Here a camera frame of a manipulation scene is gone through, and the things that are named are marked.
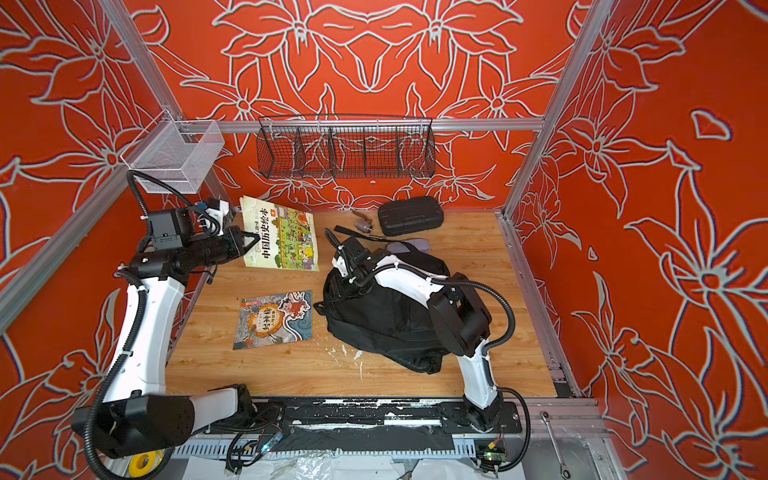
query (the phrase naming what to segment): wrench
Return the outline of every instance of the wrench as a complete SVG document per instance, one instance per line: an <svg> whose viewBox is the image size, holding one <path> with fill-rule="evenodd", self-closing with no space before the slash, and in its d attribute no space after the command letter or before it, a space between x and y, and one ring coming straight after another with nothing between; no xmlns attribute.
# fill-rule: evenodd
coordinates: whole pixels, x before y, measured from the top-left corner
<svg viewBox="0 0 768 480"><path fill-rule="evenodd" d="M565 480L569 480L571 478L571 471L568 470L568 466L565 464L565 460L563 460L563 455L560 453L560 449L558 448L558 443L554 440L552 425L550 425L549 423L549 413L542 412L541 419L544 421L544 425L547 426L547 432L549 432L549 438L552 440L552 446L554 446L554 454L558 456L558 462L560 462L560 476Z"/></svg>

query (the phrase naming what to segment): white wire mesh basket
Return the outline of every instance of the white wire mesh basket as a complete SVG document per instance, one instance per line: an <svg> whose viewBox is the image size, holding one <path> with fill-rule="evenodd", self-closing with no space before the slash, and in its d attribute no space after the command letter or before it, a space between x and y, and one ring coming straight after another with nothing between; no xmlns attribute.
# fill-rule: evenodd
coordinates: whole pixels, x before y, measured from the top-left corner
<svg viewBox="0 0 768 480"><path fill-rule="evenodd" d="M211 121L197 143L184 141L173 121L161 123L158 128L147 150L128 164L129 168L162 180L182 194L196 193L224 146L218 124ZM147 180L136 180L148 194L170 193Z"/></svg>

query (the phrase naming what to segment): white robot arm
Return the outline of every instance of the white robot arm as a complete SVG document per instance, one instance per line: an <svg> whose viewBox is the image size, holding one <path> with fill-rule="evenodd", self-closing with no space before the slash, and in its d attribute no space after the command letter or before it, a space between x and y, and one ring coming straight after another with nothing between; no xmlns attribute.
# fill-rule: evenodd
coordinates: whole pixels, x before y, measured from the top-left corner
<svg viewBox="0 0 768 480"><path fill-rule="evenodd" d="M487 353L491 315L467 279L452 278L408 265L386 250L374 253L362 248L355 237L344 243L329 230L326 237L336 249L333 266L341 273L337 290L341 296L359 289L365 280L397 290L429 310L441 343L458 357L464 379L464 397L471 404L469 418L485 431L495 420L500 398Z"/></svg>
<svg viewBox="0 0 768 480"><path fill-rule="evenodd" d="M186 206L150 212L134 176L158 183ZM72 418L72 429L84 439L89 466L99 478L110 480L122 477L104 467L97 450L120 458L168 449L182 445L193 432L218 420L227 419L237 426L257 418L250 393L242 384L199 396L165 395L165 360L190 275L243 256L258 243L259 236L236 226L222 228L229 212L227 202L209 199L192 204L172 187L132 170L128 184L147 221L147 236L128 266L115 274L129 283L119 349L93 405L76 409ZM196 215L203 232L195 229ZM253 240L247 244L248 237Z"/></svg>

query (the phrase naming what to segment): cartoon illustration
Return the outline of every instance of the cartoon illustration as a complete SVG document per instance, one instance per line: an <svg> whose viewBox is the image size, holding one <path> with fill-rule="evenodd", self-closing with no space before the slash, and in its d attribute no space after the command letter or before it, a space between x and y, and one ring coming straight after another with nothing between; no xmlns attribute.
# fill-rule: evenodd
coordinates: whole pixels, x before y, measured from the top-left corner
<svg viewBox="0 0 768 480"><path fill-rule="evenodd" d="M244 299L233 349L312 338L312 291Z"/></svg>
<svg viewBox="0 0 768 480"><path fill-rule="evenodd" d="M259 248L245 257L247 266L319 269L312 214L251 197L241 197L240 204L245 230L261 236Z"/></svg>

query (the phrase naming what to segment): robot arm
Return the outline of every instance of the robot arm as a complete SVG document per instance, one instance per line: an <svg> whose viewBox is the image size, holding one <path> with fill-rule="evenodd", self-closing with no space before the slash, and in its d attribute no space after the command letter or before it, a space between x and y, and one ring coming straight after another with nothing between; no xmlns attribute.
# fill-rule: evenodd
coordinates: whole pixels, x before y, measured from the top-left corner
<svg viewBox="0 0 768 480"><path fill-rule="evenodd" d="M335 239L329 231L326 236ZM490 358L483 353L490 337L491 314L475 289L461 284L467 277L457 273L447 278L426 272L386 250L370 253L355 237L336 248L333 266L342 275L337 287L340 296L356 290L356 281L376 272L373 276L379 285L397 290L429 310L440 342L458 357L469 420L478 430L490 428L501 402Z"/></svg>
<svg viewBox="0 0 768 480"><path fill-rule="evenodd" d="M196 233L192 213L203 211L217 225L204 218L201 223L206 232ZM97 409L95 425L89 427L91 437L94 446L111 458L181 445L192 432L217 420L253 415L245 386L224 387L192 397L165 395L167 346L189 275L201 267L241 257L259 240L258 235L242 232L239 227L221 228L228 213L228 203L219 200L149 212L153 248L137 253L128 266L121 268L134 283L127 288L118 345L128 345L134 323L141 324L131 351L118 350L114 354L112 365L126 354L127 358L114 375L103 402L77 409L72 419L72 428L85 437L88 414ZM247 237L254 239L248 245ZM140 291L146 293L141 318L137 317Z"/></svg>

